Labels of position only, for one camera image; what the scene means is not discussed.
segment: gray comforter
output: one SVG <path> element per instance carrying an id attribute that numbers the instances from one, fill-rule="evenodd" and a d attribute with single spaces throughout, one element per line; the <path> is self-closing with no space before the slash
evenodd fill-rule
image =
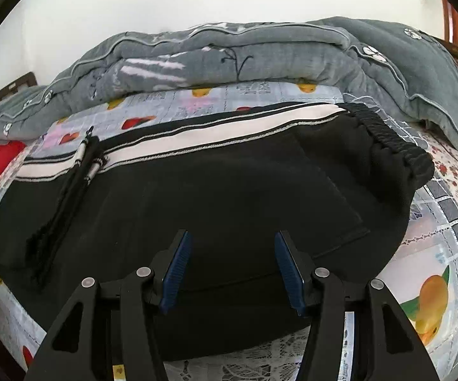
<path id="1" fill-rule="evenodd" d="M 205 24 L 127 32 L 87 52 L 48 86 L 0 102 L 0 142 L 31 141 L 56 120 L 133 92 L 286 80 L 337 86 L 347 101 L 436 123 L 458 149 L 458 68 L 433 38 L 398 23 Z"/>

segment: white stripe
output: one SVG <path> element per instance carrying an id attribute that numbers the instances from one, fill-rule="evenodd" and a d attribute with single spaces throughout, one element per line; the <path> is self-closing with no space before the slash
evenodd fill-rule
<path id="1" fill-rule="evenodd" d="M 179 57 L 179 56 L 182 56 L 182 55 L 187 54 L 187 53 L 188 53 L 188 52 L 180 52 L 180 53 L 172 54 L 172 55 L 171 55 L 171 58 Z"/>
<path id="2" fill-rule="evenodd" d="M 324 119 L 339 111 L 344 111 L 344 109 L 339 108 L 335 104 L 312 104 L 296 109 L 285 109 L 278 113 L 264 115 L 262 117 L 255 117 L 253 115 L 246 120 L 234 120 L 239 116 L 232 116 L 227 120 L 222 120 L 220 124 L 208 127 L 194 126 L 194 128 L 184 131 L 175 130 L 172 131 L 170 135 L 167 135 L 167 133 L 159 133 L 148 140 L 142 139 L 138 141 L 138 143 L 133 143 L 124 148 L 118 148 L 109 152 L 106 155 L 108 161 L 103 171 L 107 171 L 111 166 L 119 165 L 127 160 L 135 160 L 138 158 L 142 158 L 140 160 L 146 160 L 147 156 L 160 154 L 172 156 L 177 154 L 175 151 L 181 149 L 205 149 L 206 145 L 209 144 L 228 142 L 237 137 L 251 137 L 257 133 L 272 131 L 291 121 Z M 247 138 L 238 140 L 237 142 L 240 143 L 250 140 L 252 139 Z M 58 173 L 68 170 L 73 165 L 74 161 L 75 159 L 72 156 L 72 158 L 62 162 L 25 164 L 17 173 L 17 177 L 22 178 L 22 180 L 37 178 L 46 180 L 45 178 L 57 177 Z"/>
<path id="3" fill-rule="evenodd" d="M 162 91 L 162 90 L 173 90 L 174 87 L 168 86 L 167 84 L 156 84 L 153 86 L 153 91 Z"/>
<path id="4" fill-rule="evenodd" d="M 277 109 L 275 111 L 278 111 L 279 113 L 282 113 L 283 111 L 286 111 L 286 110 L 291 110 L 291 109 L 295 109 L 297 108 L 298 106 L 300 105 L 307 105 L 307 104 L 310 104 L 310 103 L 297 103 L 297 104 L 292 104 L 292 105 L 289 105 L 289 106 L 284 106 L 280 109 Z M 255 113 L 252 113 L 251 115 L 251 118 L 253 119 L 256 119 L 258 117 L 261 117 L 261 115 L 265 115 L 265 114 L 269 114 L 271 110 L 264 110 L 264 111 L 256 111 Z M 123 147 L 127 147 L 129 145 L 136 145 L 137 143 L 140 143 L 144 140 L 147 140 L 149 138 L 155 138 L 155 137 L 163 137 L 163 136 L 168 136 L 168 135 L 174 135 L 175 133 L 178 133 L 180 131 L 184 131 L 185 129 L 197 129 L 197 128 L 203 128 L 203 127 L 206 127 L 206 126 L 213 126 L 215 124 L 222 124 L 222 123 L 227 123 L 229 121 L 236 121 L 236 120 L 240 120 L 241 119 L 241 115 L 233 115 L 233 116 L 230 116 L 230 117 L 225 117 L 223 119 L 218 119 L 218 120 L 211 120 L 211 121 L 208 121 L 206 123 L 198 123 L 198 124 L 186 124 L 184 126 L 181 126 L 179 128 L 176 128 L 176 129 L 173 129 L 173 130 L 168 130 L 168 131 L 164 131 L 164 132 L 161 132 L 161 133 L 157 133 L 155 135 L 146 135 L 146 136 L 142 136 L 138 139 L 135 139 L 131 142 L 127 142 L 127 143 L 122 143 L 118 146 L 114 146 L 113 148 L 110 148 L 108 150 L 106 150 L 106 153 L 111 153 L 113 152 L 114 150 L 117 150 L 117 149 L 122 149 Z"/>
<path id="5" fill-rule="evenodd" d="M 17 172 L 16 177 L 47 178 L 49 176 L 54 176 L 62 171 L 70 169 L 75 161 L 76 156 L 73 155 L 70 159 L 63 160 L 62 162 L 24 164 Z"/>
<path id="6" fill-rule="evenodd" d="M 321 120 L 307 120 L 307 121 L 299 121 L 299 120 L 297 120 L 297 121 L 295 121 L 295 122 L 293 122 L 291 124 L 288 124 L 286 126 L 279 127 L 279 128 L 277 128 L 277 129 L 275 129 L 273 131 L 262 132 L 261 134 L 256 135 L 256 136 L 245 137 L 245 138 L 240 138 L 240 139 L 230 139 L 230 140 L 228 140 L 227 142 L 224 142 L 224 143 L 216 143 L 216 144 L 211 143 L 211 144 L 208 144 L 208 145 L 197 146 L 195 148 L 176 150 L 176 151 L 172 151 L 172 152 L 168 152 L 168 153 L 162 153 L 161 155 L 152 155 L 152 156 L 144 156 L 144 157 L 142 156 L 140 158 L 133 159 L 133 160 L 122 160 L 122 161 L 119 161 L 118 163 L 115 163 L 112 166 L 104 168 L 103 170 L 100 171 L 100 173 L 103 173 L 103 172 L 105 172 L 105 171 L 107 171 L 109 169 L 115 168 L 117 166 L 122 166 L 122 165 L 125 165 L 125 164 L 143 162 L 143 161 L 146 161 L 146 160 L 163 159 L 165 157 L 178 156 L 178 155 L 182 155 L 182 154 L 186 154 L 186 153 L 197 152 L 199 150 L 214 149 L 214 148 L 222 147 L 222 146 L 229 146 L 229 145 L 236 145 L 238 143 L 250 142 L 251 140 L 257 140 L 257 139 L 261 139 L 263 137 L 275 135 L 275 134 L 280 133 L 282 131 L 286 131 L 286 130 L 290 129 L 291 127 L 294 127 L 294 126 L 316 126 L 318 124 L 328 123 L 328 122 L 330 122 L 330 121 L 332 121 L 332 120 L 334 120 L 336 118 L 337 118 L 337 116 L 331 116 L 331 117 L 327 117 L 327 118 L 321 119 Z"/>
<path id="7" fill-rule="evenodd" d="M 55 174 L 54 176 L 46 176 L 46 177 L 43 177 L 43 178 L 39 178 L 39 177 L 33 177 L 33 178 L 27 178 L 27 177 L 23 177 L 23 178 L 20 178 L 19 176 L 16 176 L 15 179 L 17 181 L 21 181 L 21 182 L 50 182 L 52 180 L 55 180 L 56 178 L 59 178 L 61 175 L 64 175 L 65 173 L 68 172 L 70 168 L 64 170 L 64 171 L 59 171 L 57 174 Z"/>
<path id="8" fill-rule="evenodd" d="M 178 63 L 176 61 L 161 61 L 161 60 L 150 60 L 150 59 L 127 59 L 127 63 L 132 64 L 144 64 L 146 66 L 160 66 L 163 68 L 174 68 L 182 70 L 185 65 L 183 63 Z"/>
<path id="9" fill-rule="evenodd" d="M 145 78 L 156 78 L 157 80 L 167 80 L 169 82 L 185 82 L 186 80 L 183 77 L 173 76 L 173 75 L 163 75 L 162 73 L 155 73 L 154 71 L 145 70 L 143 68 L 132 67 L 132 66 L 123 66 L 121 68 L 123 73 L 132 76 L 141 76 Z"/>
<path id="10" fill-rule="evenodd" d="M 233 121 L 211 127 L 186 130 L 172 136 L 157 137 L 109 153 L 107 155 L 106 168 L 123 160 L 159 155 L 210 143 L 225 142 L 236 137 L 251 136 L 259 132 L 273 130 L 294 120 L 322 119 L 343 110 L 334 104 L 317 104 L 283 111 L 282 113 L 258 119 Z"/>

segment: black pants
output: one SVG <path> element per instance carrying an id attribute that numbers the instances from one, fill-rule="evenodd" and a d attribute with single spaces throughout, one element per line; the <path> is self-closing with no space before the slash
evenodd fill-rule
<path id="1" fill-rule="evenodd" d="M 222 118 L 258 119 L 283 107 Z M 0 276 L 47 330 L 83 278 L 122 278 L 149 265 L 178 229 L 187 229 L 193 248 L 178 304 L 156 321 L 165 360 L 243 349 L 303 328 L 309 322 L 288 305 L 274 234 L 286 229 L 317 266 L 368 281 L 401 243 L 414 191 L 434 170 L 427 153 L 401 140 L 372 111 L 340 107 L 348 111 L 330 121 L 289 122 L 253 140 L 128 162 L 98 174 L 41 292 L 29 284 L 24 245 L 50 216 L 63 177 L 16 181 L 0 204 Z M 220 119 L 132 130 L 102 145 L 113 150 Z"/>

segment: patterned bed sheet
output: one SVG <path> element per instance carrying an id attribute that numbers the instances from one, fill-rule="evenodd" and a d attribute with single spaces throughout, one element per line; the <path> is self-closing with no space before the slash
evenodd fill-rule
<path id="1" fill-rule="evenodd" d="M 279 82 L 128 96 L 54 123 L 42 139 L 28 146 L 2 174 L 0 200 L 26 156 L 68 153 L 77 148 L 90 126 L 94 126 L 94 134 L 107 138 L 143 125 L 287 100 L 363 103 L 380 114 L 404 140 L 416 143 L 432 155 L 435 176 L 416 192 L 407 233 L 380 278 L 419 332 L 440 378 L 445 378 L 458 365 L 458 152 L 436 135 L 389 117 L 369 97 L 354 98 L 348 93 L 342 96 L 337 88 L 328 86 Z M 426 298 L 431 300 L 427 307 L 419 302 Z M 345 329 L 339 381 L 347 381 L 351 375 L 352 313 L 346 314 Z M 308 331 L 306 328 L 245 351 L 168 362 L 167 375 L 178 381 L 288 381 L 296 377 Z M 24 369 L 32 362 L 44 337 L 45 331 L 0 279 L 0 339 Z M 125 379 L 123 367 L 115 366 L 113 370 L 115 379 Z"/>

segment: flower embroidery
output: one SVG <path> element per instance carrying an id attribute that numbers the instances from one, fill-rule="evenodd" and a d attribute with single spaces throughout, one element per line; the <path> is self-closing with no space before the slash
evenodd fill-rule
<path id="1" fill-rule="evenodd" d="M 9 135 L 9 130 L 10 130 L 11 127 L 12 127 L 12 123 L 7 123 L 7 124 L 4 125 L 4 127 L 3 127 L 3 134 L 4 134 L 5 136 L 8 136 L 8 135 Z"/>
<path id="2" fill-rule="evenodd" d="M 421 40 L 423 38 L 418 33 L 416 33 L 414 30 L 411 30 L 410 28 L 404 28 L 404 33 L 415 40 Z"/>
<path id="3" fill-rule="evenodd" d="M 373 48 L 371 45 L 363 47 L 363 53 L 367 56 L 372 56 L 374 60 L 382 61 L 383 63 L 387 62 L 385 56 L 383 56 L 382 53 L 378 52 L 377 49 Z"/>

